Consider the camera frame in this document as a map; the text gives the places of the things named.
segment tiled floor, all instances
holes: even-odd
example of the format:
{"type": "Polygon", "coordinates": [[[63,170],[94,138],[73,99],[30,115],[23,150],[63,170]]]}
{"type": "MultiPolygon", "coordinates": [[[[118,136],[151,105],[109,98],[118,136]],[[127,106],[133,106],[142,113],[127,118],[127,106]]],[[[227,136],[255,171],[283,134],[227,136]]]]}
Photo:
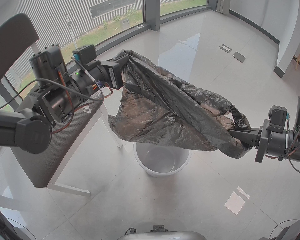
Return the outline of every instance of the tiled floor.
{"type": "MultiPolygon", "coordinates": [[[[165,23],[159,32],[141,33],[100,59],[111,58],[122,48],[226,97],[252,127],[262,125],[272,105],[286,107],[294,122],[300,69],[294,70],[292,61],[280,79],[273,72],[278,46],[231,15],[206,11],[165,23]],[[232,52],[219,49],[221,44],[232,52]],[[232,57],[236,51],[246,57],[244,63],[232,57]]],[[[120,98],[121,92],[114,91],[105,101],[109,114],[117,113],[120,98]]],[[[169,231],[197,231],[207,240],[256,240],[269,237],[281,221],[300,217],[300,174],[288,161],[264,158],[256,163],[255,149],[238,160],[220,151],[194,151],[176,175],[153,178],[136,162],[132,149],[126,142],[116,147],[99,120],[58,179],[92,193],[84,197],[34,188],[11,150],[2,148],[0,210],[38,240],[113,240],[129,227],[147,232],[154,224],[164,224],[169,231]],[[224,206],[232,192],[245,201],[237,215],[224,206]]]]}

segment barcode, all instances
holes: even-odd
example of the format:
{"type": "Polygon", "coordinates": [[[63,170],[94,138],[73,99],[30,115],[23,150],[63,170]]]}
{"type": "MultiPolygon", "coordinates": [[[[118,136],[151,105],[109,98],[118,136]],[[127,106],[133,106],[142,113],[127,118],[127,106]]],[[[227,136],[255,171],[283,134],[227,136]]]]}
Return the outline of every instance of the barcode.
{"type": "Polygon", "coordinates": [[[110,78],[112,79],[112,85],[116,88],[117,83],[116,83],[116,80],[115,80],[115,74],[113,72],[113,69],[109,67],[108,70],[109,70],[110,78]]]}

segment plastic bag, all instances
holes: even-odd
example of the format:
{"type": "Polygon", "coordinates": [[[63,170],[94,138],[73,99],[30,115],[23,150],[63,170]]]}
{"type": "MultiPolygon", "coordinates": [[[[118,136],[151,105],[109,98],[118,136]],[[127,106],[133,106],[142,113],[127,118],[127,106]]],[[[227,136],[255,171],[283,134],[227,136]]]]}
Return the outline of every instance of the plastic bag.
{"type": "Polygon", "coordinates": [[[251,129],[230,101],[197,88],[134,52],[124,66],[124,89],[116,116],[108,116],[123,140],[221,152],[240,158],[252,147],[233,138],[229,129],[251,129]],[[225,116],[231,113],[233,119],[225,116]]]}

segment trash can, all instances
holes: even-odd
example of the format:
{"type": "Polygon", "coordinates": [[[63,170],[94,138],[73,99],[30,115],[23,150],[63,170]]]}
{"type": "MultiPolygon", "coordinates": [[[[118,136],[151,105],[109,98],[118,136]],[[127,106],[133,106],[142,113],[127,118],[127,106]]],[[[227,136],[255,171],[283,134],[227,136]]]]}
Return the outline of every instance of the trash can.
{"type": "Polygon", "coordinates": [[[135,142],[134,156],[141,167],[153,177],[175,174],[189,162],[192,150],[135,142]]]}

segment glass pane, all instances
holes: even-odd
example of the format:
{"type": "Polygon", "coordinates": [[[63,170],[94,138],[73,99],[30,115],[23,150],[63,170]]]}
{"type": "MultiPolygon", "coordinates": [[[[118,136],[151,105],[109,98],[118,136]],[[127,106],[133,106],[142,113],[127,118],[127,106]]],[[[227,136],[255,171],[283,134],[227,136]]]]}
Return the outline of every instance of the glass pane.
{"type": "MultiPolygon", "coordinates": [[[[4,98],[0,95],[0,106],[2,106],[3,104],[5,104],[6,101],[4,100],[4,98]]],[[[5,111],[10,111],[13,112],[14,110],[11,108],[11,106],[6,105],[4,108],[1,108],[1,110],[5,110],[5,111]]]]}
{"type": "Polygon", "coordinates": [[[160,0],[160,15],[204,5],[207,5],[207,0],[160,0]]]}
{"type": "MultiPolygon", "coordinates": [[[[86,1],[76,0],[61,0],[55,4],[51,1],[19,0],[17,6],[14,2],[8,1],[1,10],[8,12],[7,17],[16,13],[27,14],[40,38],[36,42],[38,48],[42,50],[59,43],[65,63],[71,61],[72,51],[77,47],[97,45],[143,22],[142,0],[96,0],[90,1],[94,5],[88,6],[86,1]]],[[[17,91],[35,79],[29,63],[32,55],[30,47],[6,74],[17,91]]],[[[24,98],[33,86],[21,96],[24,98]]]]}

